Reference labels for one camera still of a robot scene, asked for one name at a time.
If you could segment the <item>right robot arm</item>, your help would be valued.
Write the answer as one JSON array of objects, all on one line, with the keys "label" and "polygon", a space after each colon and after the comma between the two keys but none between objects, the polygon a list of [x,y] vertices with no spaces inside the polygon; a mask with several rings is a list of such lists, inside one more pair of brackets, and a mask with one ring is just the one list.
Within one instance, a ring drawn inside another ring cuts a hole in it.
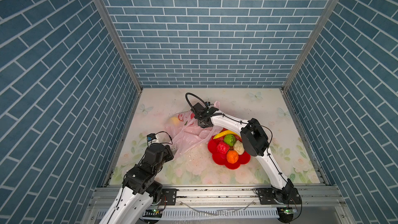
[{"label": "right robot arm", "polygon": [[203,106],[200,103],[190,107],[200,127],[222,127],[240,135],[245,152],[256,158],[266,172],[274,192],[274,199],[277,202],[283,204],[302,203],[302,198],[293,182],[282,172],[274,160],[264,126],[260,125],[257,119],[238,119],[213,106]]}]

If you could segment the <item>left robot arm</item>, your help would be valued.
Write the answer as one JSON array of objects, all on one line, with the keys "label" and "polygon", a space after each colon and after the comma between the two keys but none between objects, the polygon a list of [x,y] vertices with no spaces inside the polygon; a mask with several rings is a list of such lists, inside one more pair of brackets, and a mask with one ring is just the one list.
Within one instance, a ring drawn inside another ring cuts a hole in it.
[{"label": "left robot arm", "polygon": [[163,165],[174,159],[169,145],[151,144],[143,158],[124,176],[122,186],[102,224],[134,224],[161,199],[163,185],[155,181]]}]

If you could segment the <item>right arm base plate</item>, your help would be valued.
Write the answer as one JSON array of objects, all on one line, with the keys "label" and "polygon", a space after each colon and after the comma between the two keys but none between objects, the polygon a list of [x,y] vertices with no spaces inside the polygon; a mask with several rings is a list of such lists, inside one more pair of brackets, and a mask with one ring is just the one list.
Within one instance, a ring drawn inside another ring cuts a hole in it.
[{"label": "right arm base plate", "polygon": [[261,205],[299,205],[302,199],[296,188],[279,190],[271,188],[256,188],[255,194],[258,196]]}]

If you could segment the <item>yellow fake pepper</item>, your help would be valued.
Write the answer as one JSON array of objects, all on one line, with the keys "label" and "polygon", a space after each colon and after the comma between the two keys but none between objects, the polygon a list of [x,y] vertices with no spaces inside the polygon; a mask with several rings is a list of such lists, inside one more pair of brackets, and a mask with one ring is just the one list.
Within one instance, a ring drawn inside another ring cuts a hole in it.
[{"label": "yellow fake pepper", "polygon": [[234,132],[232,132],[230,130],[226,130],[226,131],[222,131],[219,134],[215,135],[214,139],[219,139],[219,138],[224,137],[224,136],[229,135],[229,134],[234,135],[234,136],[238,136],[238,134],[236,134],[236,133],[234,133]]}]

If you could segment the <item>green fake fruit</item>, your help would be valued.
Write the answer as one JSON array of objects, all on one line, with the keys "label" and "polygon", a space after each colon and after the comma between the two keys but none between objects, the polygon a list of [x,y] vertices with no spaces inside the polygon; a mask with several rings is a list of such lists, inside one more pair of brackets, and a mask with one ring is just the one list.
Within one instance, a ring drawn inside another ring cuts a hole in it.
[{"label": "green fake fruit", "polygon": [[229,146],[233,147],[237,141],[237,138],[233,134],[227,134],[223,141],[228,144]]}]

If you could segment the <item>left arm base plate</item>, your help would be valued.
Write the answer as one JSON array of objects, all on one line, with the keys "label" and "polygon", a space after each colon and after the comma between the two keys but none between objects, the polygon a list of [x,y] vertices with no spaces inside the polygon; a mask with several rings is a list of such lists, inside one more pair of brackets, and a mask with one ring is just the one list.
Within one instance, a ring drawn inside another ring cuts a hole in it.
[{"label": "left arm base plate", "polygon": [[176,188],[165,188],[162,189],[155,197],[154,204],[155,205],[175,205],[177,198],[177,189]]}]

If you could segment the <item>pink plastic bag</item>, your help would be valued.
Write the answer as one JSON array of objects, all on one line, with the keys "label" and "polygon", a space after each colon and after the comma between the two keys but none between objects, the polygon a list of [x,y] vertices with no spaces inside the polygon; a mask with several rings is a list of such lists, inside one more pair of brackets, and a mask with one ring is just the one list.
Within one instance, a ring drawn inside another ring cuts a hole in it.
[{"label": "pink plastic bag", "polygon": [[[179,125],[170,123],[170,118],[178,117]],[[171,136],[171,145],[175,159],[190,151],[196,145],[210,141],[210,138],[222,131],[222,127],[201,128],[192,111],[181,112],[170,117],[165,125],[165,131]]]}]

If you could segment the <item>orange fake tangerine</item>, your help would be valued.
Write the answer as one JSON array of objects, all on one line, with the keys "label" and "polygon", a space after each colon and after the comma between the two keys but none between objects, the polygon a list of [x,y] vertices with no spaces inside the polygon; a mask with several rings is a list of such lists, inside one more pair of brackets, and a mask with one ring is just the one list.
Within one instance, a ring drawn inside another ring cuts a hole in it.
[{"label": "orange fake tangerine", "polygon": [[228,162],[228,163],[230,163],[230,164],[235,164],[235,163],[237,163],[238,160],[239,160],[239,155],[237,154],[236,151],[234,151],[234,150],[229,150],[228,153],[227,153],[226,158],[227,158],[227,162]]}]

